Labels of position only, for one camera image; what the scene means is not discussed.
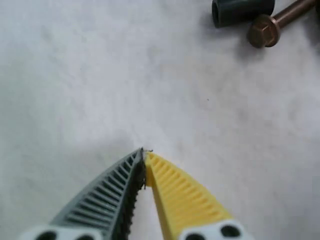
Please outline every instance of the copper-colored bolt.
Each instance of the copper-colored bolt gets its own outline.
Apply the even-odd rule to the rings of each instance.
[[[308,12],[317,0],[297,0],[275,16],[260,15],[252,23],[247,37],[256,48],[272,47],[280,38],[280,29]]]

